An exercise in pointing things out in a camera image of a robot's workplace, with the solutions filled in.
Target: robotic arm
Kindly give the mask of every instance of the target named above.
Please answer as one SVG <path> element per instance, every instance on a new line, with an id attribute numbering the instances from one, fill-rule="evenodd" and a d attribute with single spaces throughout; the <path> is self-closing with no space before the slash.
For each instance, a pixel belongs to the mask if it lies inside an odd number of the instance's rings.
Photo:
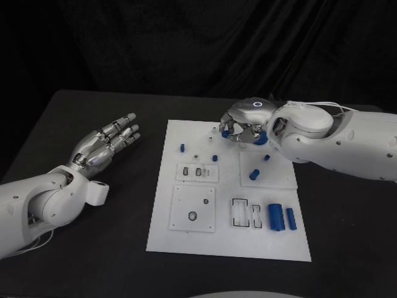
<path id="1" fill-rule="evenodd" d="M 352 176 L 397 181 L 397 115 L 355 110 L 329 115 L 313 105 L 342 109 L 331 102 L 288 102 L 277 109 L 265 99 L 246 98 L 223 115 L 223 137 L 254 143 L 265 131 L 270 146 L 295 163 L 311 161 Z M 236 123 L 243 132 L 233 135 Z"/>
<path id="2" fill-rule="evenodd" d="M 67 225 L 80 214 L 85 203 L 105 203 L 109 186 L 89 178 L 112 161 L 112 156 L 139 138 L 138 126 L 126 124 L 129 114 L 77 143 L 69 163 L 47 174 L 0 186 L 0 259 L 54 228 Z M 29 221 L 29 213 L 37 218 Z"/>

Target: black table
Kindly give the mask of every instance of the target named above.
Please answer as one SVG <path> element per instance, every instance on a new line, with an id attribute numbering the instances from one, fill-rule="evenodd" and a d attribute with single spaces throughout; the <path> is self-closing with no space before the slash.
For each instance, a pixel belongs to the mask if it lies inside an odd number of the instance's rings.
<path id="1" fill-rule="evenodd" d="M 234 102 L 54 94 L 4 183 L 63 165 L 80 138 L 131 112 L 142 138 L 95 177 L 111 186 L 105 205 L 88 205 L 46 246 L 0 261 L 0 296 L 190 297 L 256 290 L 303 297 L 397 297 L 397 185 L 311 163 L 295 164 L 295 172 L 312 263 L 145 251 L 167 120 L 218 121 Z"/>

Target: peg board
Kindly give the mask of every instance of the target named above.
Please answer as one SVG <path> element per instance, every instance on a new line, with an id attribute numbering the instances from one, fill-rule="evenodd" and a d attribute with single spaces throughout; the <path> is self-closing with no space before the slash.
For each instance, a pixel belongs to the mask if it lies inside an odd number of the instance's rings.
<path id="1" fill-rule="evenodd" d="M 240 185 L 240 152 L 262 152 L 262 158 L 270 155 L 273 171 L 262 171 L 257 179 L 266 179 L 266 173 L 283 173 L 285 179 L 295 180 L 292 162 L 267 144 L 247 144 L 240 148 L 237 143 L 226 140 L 216 122 L 168 120 L 167 134 L 159 167 L 159 177 L 155 192 L 152 220 L 148 234 L 147 251 L 167 253 L 190 253 L 197 255 L 236 256 L 295 261 L 311 261 L 306 231 L 300 216 L 296 189 L 273 189 L 265 187 L 241 187 Z M 177 181 L 178 163 L 217 165 L 218 182 Z M 214 187 L 214 232 L 171 230 L 171 201 L 175 186 Z M 260 205 L 262 228 L 234 227 L 231 218 L 233 199 L 246 199 L 247 205 Z M 270 230 L 267 205 L 282 204 L 285 225 L 288 225 L 285 209 L 295 211 L 296 230 L 276 232 Z"/>

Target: black backdrop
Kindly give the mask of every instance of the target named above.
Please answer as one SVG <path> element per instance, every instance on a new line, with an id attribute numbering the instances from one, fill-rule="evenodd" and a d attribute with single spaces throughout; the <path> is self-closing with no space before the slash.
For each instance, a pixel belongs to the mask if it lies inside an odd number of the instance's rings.
<path id="1" fill-rule="evenodd" d="M 0 177 L 59 89 L 397 112 L 397 1 L 0 0 Z"/>

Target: circular hole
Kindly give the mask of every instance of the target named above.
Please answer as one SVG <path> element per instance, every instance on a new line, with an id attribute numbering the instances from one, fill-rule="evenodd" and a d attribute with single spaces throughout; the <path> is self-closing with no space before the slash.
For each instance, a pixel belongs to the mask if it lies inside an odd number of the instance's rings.
<path id="1" fill-rule="evenodd" d="M 188 213 L 188 219 L 190 219 L 191 221 L 194 221 L 194 220 L 197 219 L 197 213 L 195 213 L 194 211 L 191 211 L 191 212 Z"/>

